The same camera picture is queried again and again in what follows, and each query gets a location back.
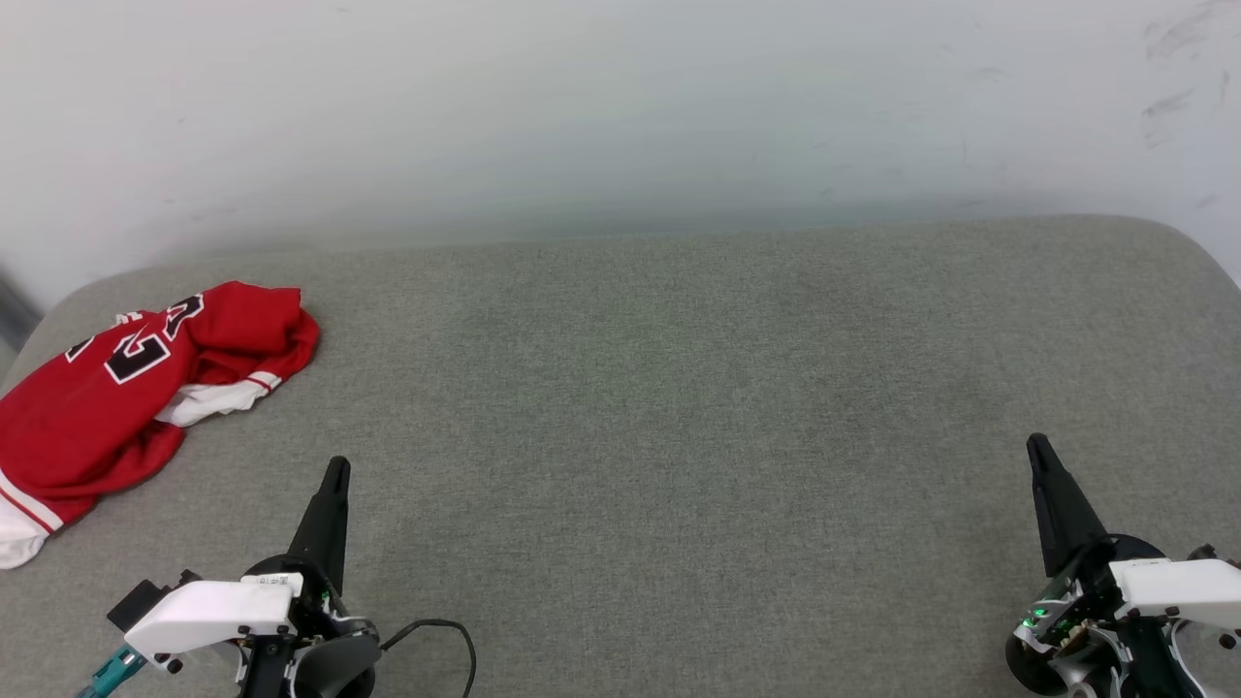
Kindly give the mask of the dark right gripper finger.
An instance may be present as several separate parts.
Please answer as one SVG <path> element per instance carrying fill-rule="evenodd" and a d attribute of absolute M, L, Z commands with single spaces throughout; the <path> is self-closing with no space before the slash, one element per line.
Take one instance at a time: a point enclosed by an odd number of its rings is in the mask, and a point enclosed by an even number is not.
<path fill-rule="evenodd" d="M 1083 548 L 1103 540 L 1108 532 L 1046 433 L 1030 433 L 1028 457 L 1042 571 L 1055 578 Z"/>

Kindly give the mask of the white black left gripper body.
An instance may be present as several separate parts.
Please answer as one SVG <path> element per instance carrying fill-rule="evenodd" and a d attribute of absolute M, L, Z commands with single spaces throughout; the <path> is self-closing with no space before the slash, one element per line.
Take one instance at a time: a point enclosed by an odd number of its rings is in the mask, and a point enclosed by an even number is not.
<path fill-rule="evenodd" d="M 237 698 L 352 698 L 351 615 L 315 566 L 288 554 L 235 582 L 177 587 L 127 645 L 168 673 L 195 650 L 217 650 L 235 664 Z"/>

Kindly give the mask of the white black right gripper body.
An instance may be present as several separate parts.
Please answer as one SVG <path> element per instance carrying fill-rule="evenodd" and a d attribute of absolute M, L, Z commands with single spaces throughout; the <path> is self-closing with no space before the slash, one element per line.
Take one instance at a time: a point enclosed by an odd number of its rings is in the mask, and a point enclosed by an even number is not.
<path fill-rule="evenodd" d="M 1069 652 L 1090 635 L 1152 621 L 1175 633 L 1198 623 L 1241 640 L 1241 570 L 1217 560 L 1174 560 L 1117 534 L 1086 546 L 1021 614 L 1011 636 L 1033 652 Z"/>

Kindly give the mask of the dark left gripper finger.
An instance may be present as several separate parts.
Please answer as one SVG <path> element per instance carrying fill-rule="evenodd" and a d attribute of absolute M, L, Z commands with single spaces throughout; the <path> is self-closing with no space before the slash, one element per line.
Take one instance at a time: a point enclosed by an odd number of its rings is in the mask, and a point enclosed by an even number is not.
<path fill-rule="evenodd" d="M 287 551 L 315 566 L 333 591 L 344 592 L 351 463 L 333 457 Z"/>

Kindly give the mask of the red and white basketball jersey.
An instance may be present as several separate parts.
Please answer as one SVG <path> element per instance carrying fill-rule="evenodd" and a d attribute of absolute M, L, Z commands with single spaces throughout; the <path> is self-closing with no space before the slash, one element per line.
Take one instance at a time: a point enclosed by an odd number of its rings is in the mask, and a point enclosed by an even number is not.
<path fill-rule="evenodd" d="M 274 392 L 320 337 L 302 291 L 230 281 L 50 358 L 0 397 L 0 570 L 156 474 L 190 426 Z"/>

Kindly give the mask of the grey fabric sofa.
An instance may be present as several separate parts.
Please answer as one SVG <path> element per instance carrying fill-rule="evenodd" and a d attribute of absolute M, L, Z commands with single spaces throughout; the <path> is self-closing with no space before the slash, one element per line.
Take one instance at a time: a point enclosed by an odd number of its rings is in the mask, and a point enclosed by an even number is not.
<path fill-rule="evenodd" d="M 1055 217 L 207 260 L 50 310 L 302 288 L 314 361 L 0 573 L 0 698 L 74 698 L 141 579 L 235 579 L 352 465 L 344 599 L 465 623 L 472 698 L 1028 698 L 1029 433 L 1100 519 L 1241 556 L 1241 288 Z"/>

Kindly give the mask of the dark wall baseboard strip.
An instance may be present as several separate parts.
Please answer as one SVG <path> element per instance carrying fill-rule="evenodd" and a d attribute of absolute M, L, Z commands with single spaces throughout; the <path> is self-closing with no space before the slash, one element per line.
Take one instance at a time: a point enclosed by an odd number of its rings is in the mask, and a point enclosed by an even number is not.
<path fill-rule="evenodd" d="M 0 270 L 0 344 L 15 354 L 21 351 L 41 322 L 43 313 Z"/>

